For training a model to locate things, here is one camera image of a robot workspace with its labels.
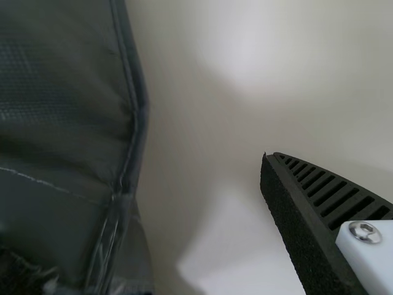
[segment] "black foam pad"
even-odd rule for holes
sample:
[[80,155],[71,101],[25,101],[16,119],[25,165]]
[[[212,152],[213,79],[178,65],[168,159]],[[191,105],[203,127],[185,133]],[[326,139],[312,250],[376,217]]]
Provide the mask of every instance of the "black foam pad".
[[335,239],[345,221],[392,219],[392,204],[280,153],[263,156],[260,188],[307,295],[367,294]]

